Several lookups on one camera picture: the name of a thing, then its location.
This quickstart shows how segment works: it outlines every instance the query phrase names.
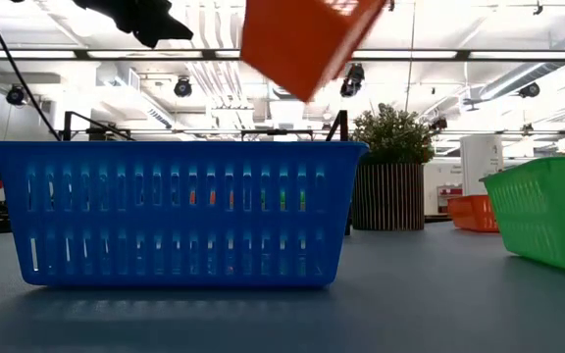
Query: potted plant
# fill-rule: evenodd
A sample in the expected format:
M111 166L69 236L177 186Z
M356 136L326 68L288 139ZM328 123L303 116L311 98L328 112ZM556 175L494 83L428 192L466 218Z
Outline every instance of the potted plant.
M423 165L434 155L431 133L417 113L380 104L355 121L352 139L370 145L360 161L352 200L352 225L365 230L424 228Z

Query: falling orange basket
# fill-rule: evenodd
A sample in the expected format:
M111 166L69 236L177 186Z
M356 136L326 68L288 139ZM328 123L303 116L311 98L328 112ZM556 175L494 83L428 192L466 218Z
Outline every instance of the falling orange basket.
M241 60L308 102L343 70L386 0L246 0ZM349 15L336 10L354 6Z

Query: green leafy plant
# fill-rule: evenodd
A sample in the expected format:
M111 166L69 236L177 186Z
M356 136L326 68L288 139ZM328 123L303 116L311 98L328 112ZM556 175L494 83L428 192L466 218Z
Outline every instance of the green leafy plant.
M429 128L417 122L417 113L396 111L380 104L378 114L365 111L355 121L352 139L370 145L362 159L369 164L429 162L434 155Z

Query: ceiling duct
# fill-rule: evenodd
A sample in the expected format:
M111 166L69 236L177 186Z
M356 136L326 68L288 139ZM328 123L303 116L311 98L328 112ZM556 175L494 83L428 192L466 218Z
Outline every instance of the ceiling duct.
M558 42L551 49L565 50L565 39ZM559 68L565 63L539 63L521 65L496 81L487 84L481 89L480 96L483 100L491 100L507 93L516 91L527 84L542 78Z

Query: green plastic basket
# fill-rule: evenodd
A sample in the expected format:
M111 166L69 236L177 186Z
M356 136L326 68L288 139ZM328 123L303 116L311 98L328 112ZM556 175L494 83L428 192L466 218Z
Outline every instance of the green plastic basket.
M484 182L505 248L565 269L565 157L534 160Z

